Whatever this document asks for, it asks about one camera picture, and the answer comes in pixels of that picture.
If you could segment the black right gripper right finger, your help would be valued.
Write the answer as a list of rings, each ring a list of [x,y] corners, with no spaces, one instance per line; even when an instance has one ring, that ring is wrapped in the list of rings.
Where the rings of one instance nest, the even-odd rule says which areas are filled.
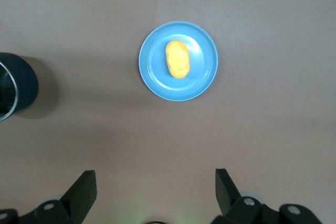
[[[252,196],[242,196],[224,168],[215,171],[215,194],[221,210],[212,223],[281,223],[279,212]]]

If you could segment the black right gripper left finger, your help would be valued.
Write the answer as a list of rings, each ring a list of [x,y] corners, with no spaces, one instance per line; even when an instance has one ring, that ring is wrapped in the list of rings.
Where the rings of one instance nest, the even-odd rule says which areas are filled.
[[[21,223],[83,223],[97,198],[96,173],[86,170],[59,200],[49,200],[21,216]]]

